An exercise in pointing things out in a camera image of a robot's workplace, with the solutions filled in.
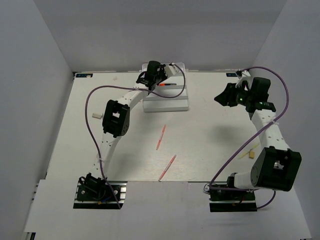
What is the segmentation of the orange-capped black marker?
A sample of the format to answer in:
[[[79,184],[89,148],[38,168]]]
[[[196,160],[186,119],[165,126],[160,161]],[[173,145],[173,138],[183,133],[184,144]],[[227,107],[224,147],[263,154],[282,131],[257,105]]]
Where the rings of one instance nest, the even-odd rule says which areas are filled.
[[[176,83],[160,83],[158,84],[159,87],[170,87],[170,86],[176,86]]]

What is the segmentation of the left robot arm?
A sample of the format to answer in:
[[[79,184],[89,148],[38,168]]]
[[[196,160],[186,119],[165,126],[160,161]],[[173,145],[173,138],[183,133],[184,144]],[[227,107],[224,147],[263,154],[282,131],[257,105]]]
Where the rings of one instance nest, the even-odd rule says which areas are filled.
[[[153,94],[156,86],[169,77],[170,74],[166,70],[168,66],[158,61],[150,61],[147,69],[139,74],[133,87],[101,85],[88,94],[84,107],[85,124],[97,150],[97,160],[91,172],[93,175],[102,179],[107,178],[107,168],[115,148],[121,137],[129,130],[131,110],[142,99]],[[92,94],[103,88],[126,90],[127,93],[117,100],[107,101],[102,118],[102,140],[101,143],[98,143],[89,125],[88,105]]]

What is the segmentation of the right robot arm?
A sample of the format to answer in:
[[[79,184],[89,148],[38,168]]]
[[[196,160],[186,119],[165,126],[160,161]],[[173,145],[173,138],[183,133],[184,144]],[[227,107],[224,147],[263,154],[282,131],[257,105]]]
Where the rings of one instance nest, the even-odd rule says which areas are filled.
[[[269,79],[255,77],[248,90],[244,82],[228,83],[215,97],[215,101],[224,107],[245,107],[261,146],[261,153],[251,170],[231,175],[231,183],[225,187],[225,192],[233,200],[242,196],[244,190],[290,191],[302,162],[301,154],[290,149],[276,124],[276,108],[268,101],[270,86]]]

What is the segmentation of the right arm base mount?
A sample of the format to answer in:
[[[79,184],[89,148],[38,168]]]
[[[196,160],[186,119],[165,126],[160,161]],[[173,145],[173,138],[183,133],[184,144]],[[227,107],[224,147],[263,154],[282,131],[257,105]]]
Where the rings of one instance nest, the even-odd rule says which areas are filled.
[[[235,213],[257,212],[256,198],[252,191],[222,190],[222,188],[234,188],[234,173],[226,182],[214,182],[209,188],[209,183],[203,187],[203,191],[209,195],[209,208],[211,213]]]

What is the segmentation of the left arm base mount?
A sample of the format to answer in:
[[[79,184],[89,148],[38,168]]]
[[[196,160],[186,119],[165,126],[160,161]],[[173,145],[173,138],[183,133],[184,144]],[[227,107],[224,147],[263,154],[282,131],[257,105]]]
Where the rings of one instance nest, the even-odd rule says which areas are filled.
[[[124,181],[106,183],[90,173],[78,179],[74,197],[74,209],[119,210],[123,206],[127,193]]]

